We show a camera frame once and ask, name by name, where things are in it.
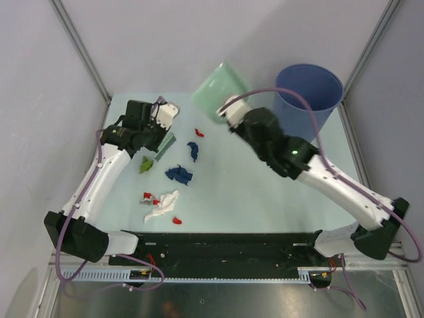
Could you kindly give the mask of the blue plastic waste bin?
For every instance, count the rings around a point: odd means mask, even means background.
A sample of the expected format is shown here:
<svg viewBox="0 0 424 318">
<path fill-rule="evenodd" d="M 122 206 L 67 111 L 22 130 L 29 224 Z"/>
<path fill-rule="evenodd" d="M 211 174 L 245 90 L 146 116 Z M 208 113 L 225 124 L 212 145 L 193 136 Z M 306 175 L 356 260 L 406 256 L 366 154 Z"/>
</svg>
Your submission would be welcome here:
<svg viewBox="0 0 424 318">
<path fill-rule="evenodd" d="M 345 94 L 340 79 L 330 70 L 315 64 L 288 66 L 277 75 L 276 87 L 288 89 L 304 98 L 313 111 L 318 129 L 322 129 Z M 310 114 L 298 98 L 290 93 L 277 92 L 272 110 L 286 134 L 308 142 L 315 139 Z"/>
</svg>

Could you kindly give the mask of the small green hand brush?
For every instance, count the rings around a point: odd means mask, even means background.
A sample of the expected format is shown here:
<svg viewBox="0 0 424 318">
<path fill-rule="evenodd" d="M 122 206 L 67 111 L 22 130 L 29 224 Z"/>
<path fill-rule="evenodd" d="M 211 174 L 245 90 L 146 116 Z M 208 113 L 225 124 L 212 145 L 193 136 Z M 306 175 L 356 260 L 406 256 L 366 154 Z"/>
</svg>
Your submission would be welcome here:
<svg viewBox="0 0 424 318">
<path fill-rule="evenodd" d="M 158 162 L 163 157 L 163 155 L 165 155 L 168 149 L 175 143 L 175 141 L 176 141 L 175 134 L 172 132 L 169 132 L 158 147 L 158 151 L 154 156 L 155 161 Z"/>
</svg>

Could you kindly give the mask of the green plastic dustpan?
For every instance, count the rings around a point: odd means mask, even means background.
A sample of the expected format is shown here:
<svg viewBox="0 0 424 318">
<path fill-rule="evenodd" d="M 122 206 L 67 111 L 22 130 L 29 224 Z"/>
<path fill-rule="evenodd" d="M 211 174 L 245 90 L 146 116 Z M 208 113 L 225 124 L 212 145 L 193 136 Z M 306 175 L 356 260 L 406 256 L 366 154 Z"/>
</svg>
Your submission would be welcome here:
<svg viewBox="0 0 424 318">
<path fill-rule="evenodd" d="M 223 124 L 225 120 L 217 111 L 234 96 L 250 91 L 249 85 L 241 75 L 227 62 L 220 63 L 211 75 L 193 93 L 193 104 L 203 111 L 214 123 Z"/>
</svg>

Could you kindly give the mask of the large dark blue paper scrap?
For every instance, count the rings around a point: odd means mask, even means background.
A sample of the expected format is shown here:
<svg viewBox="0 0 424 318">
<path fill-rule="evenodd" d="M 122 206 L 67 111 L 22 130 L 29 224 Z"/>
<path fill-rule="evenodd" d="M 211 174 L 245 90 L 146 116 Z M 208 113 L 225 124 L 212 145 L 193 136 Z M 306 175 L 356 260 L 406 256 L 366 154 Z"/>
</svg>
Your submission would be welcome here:
<svg viewBox="0 0 424 318">
<path fill-rule="evenodd" d="M 177 182 L 188 185 L 190 181 L 192 181 L 193 174 L 188 172 L 181 165 L 177 165 L 176 167 L 170 168 L 165 171 L 165 175 L 170 180 L 176 180 Z"/>
</svg>

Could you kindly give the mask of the small dark blue paper scrap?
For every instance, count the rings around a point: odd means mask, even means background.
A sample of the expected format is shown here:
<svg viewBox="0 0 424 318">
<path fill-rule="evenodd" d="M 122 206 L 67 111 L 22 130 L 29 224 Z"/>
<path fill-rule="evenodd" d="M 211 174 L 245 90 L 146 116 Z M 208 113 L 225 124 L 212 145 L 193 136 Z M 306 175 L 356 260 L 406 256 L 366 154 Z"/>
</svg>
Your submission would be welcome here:
<svg viewBox="0 0 424 318">
<path fill-rule="evenodd" d="M 198 159 L 199 147 L 195 142 L 188 142 L 187 145 L 190 147 L 190 156 L 194 162 Z"/>
</svg>

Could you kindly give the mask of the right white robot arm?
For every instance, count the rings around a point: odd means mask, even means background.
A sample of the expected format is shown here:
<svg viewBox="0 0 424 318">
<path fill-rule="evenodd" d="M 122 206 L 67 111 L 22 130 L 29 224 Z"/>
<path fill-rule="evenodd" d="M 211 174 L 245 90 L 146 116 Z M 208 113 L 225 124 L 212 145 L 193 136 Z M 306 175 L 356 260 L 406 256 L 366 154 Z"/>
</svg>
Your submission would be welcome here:
<svg viewBox="0 0 424 318">
<path fill-rule="evenodd" d="M 266 108 L 236 103 L 219 115 L 275 173 L 316 189 L 355 218 L 351 225 L 315 233 L 305 249 L 310 264 L 320 266 L 332 256 L 354 251 L 375 260 L 386 258 L 399 229 L 390 214 L 403 217 L 409 207 L 406 200 L 378 195 L 330 162 L 324 163 L 320 149 L 301 137 L 286 135 Z"/>
</svg>

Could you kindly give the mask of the small red scrap top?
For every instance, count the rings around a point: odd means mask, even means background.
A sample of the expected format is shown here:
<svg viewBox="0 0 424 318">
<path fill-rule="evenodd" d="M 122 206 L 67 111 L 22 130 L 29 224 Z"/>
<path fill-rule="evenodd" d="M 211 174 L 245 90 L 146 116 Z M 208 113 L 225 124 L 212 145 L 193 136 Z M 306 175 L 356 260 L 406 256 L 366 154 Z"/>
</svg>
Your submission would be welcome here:
<svg viewBox="0 0 424 318">
<path fill-rule="evenodd" d="M 203 138 L 205 136 L 199 129 L 195 129 L 195 133 L 200 138 Z"/>
</svg>

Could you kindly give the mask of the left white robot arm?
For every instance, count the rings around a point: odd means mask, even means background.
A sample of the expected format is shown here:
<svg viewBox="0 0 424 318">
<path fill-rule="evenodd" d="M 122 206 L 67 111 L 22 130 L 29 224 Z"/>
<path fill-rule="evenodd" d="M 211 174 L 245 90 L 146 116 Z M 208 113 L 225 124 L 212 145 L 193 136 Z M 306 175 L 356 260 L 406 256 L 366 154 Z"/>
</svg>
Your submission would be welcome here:
<svg viewBox="0 0 424 318">
<path fill-rule="evenodd" d="M 97 153 L 72 198 L 59 212 L 50 211 L 44 225 L 57 252 L 88 262 L 123 254 L 131 264 L 142 263 L 146 248 L 126 231 L 97 228 L 103 204 L 118 176 L 145 148 L 163 154 L 172 123 L 180 109 L 159 98 L 155 103 L 130 100 L 125 114 L 96 133 Z"/>
</svg>

